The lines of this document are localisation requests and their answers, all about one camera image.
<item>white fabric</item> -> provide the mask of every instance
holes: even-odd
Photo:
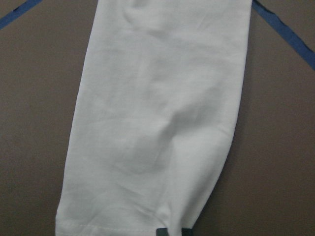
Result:
[[[250,0],[98,1],[57,236],[193,227],[231,145],[250,10]]]

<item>folded white shirt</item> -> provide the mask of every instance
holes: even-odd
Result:
[[[191,234],[232,142],[250,11],[250,0],[98,0],[57,236]]]

